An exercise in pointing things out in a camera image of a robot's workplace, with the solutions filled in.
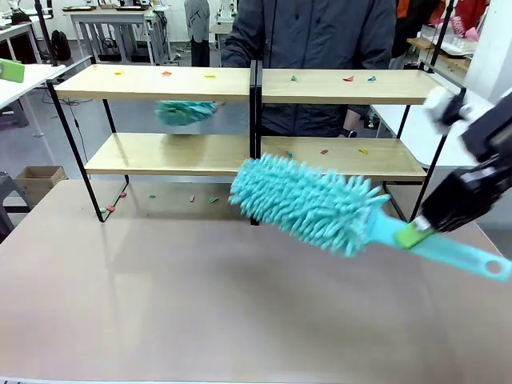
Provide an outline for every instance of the plastic stool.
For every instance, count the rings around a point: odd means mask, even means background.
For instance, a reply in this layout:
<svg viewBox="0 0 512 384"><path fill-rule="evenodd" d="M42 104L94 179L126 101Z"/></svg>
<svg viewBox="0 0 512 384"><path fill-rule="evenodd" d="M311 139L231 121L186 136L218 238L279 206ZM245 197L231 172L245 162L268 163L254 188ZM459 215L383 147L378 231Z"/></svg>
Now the plastic stool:
<svg viewBox="0 0 512 384"><path fill-rule="evenodd" d="M3 206L3 201L13 192L19 194L29 210L34 207L26 199L25 194L18 188L11 176L5 172L0 172L0 234L7 235L14 229L14 224L7 214L7 208Z"/></svg>

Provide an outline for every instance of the shelf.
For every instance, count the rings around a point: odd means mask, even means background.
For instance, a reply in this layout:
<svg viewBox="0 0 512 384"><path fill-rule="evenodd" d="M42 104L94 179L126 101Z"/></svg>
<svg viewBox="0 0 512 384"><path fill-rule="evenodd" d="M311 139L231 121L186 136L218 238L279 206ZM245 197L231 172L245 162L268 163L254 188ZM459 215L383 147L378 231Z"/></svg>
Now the shelf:
<svg viewBox="0 0 512 384"><path fill-rule="evenodd" d="M234 176L249 155L237 135L113 134L86 165L89 174ZM320 154L328 149L326 155ZM359 151L364 149L368 154ZM325 170L376 181L422 181L425 172L399 140L372 138L262 138L262 152Z"/></svg>
<svg viewBox="0 0 512 384"><path fill-rule="evenodd" d="M163 77L164 71L172 75ZM206 74L215 74L215 78ZM55 90L61 98L248 102L249 82L247 68L95 64Z"/></svg>
<svg viewBox="0 0 512 384"><path fill-rule="evenodd" d="M172 75L163 77L164 71ZM343 81L350 76L353 82ZM372 76L377 81L368 82ZM250 70L243 68L97 64L55 89L61 98L248 102L249 84ZM435 86L417 70L264 70L262 97L272 103L423 104Z"/></svg>
<svg viewBox="0 0 512 384"><path fill-rule="evenodd" d="M112 134L86 164L88 174L232 176L249 156L247 136Z"/></svg>
<svg viewBox="0 0 512 384"><path fill-rule="evenodd" d="M368 81L372 76L375 82ZM436 86L419 70L263 70L262 97L268 103L416 105Z"/></svg>

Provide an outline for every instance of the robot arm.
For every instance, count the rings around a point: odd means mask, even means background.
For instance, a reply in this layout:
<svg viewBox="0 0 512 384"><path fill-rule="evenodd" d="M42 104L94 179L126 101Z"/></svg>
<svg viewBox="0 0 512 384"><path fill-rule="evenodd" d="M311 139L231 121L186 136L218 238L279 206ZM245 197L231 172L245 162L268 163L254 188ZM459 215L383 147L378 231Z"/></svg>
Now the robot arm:
<svg viewBox="0 0 512 384"><path fill-rule="evenodd" d="M441 134L463 120L467 150L479 163L473 169L457 169L429 195L416 220L425 228L449 232L489 212L512 187L512 92L491 110L475 118L464 103L465 92L453 96L436 89L425 107Z"/></svg>

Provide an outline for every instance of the cardboard box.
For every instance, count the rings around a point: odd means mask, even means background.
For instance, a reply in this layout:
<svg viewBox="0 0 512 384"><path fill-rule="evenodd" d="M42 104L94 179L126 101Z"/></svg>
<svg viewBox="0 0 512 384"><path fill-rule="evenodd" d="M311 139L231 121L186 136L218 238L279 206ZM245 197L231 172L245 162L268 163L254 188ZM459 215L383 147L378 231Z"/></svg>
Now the cardboard box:
<svg viewBox="0 0 512 384"><path fill-rule="evenodd" d="M26 198L36 205L61 180L66 180L61 166L27 166L14 182L25 192Z"/></svg>

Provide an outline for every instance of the green gripper pad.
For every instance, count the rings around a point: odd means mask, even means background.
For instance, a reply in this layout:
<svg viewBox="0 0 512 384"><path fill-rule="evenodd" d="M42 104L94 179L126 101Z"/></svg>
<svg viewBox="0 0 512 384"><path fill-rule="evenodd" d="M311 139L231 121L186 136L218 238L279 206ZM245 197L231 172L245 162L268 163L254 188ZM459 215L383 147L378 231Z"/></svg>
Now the green gripper pad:
<svg viewBox="0 0 512 384"><path fill-rule="evenodd" d="M10 82L23 82L25 66L11 60L0 58L0 79Z"/></svg>
<svg viewBox="0 0 512 384"><path fill-rule="evenodd" d="M416 246L430 235L434 233L434 230L426 230L424 232L418 232L414 227L414 224L411 223L406 226L403 230L400 230L394 235L394 239L396 242L403 246L404 249L410 250L413 246Z"/></svg>

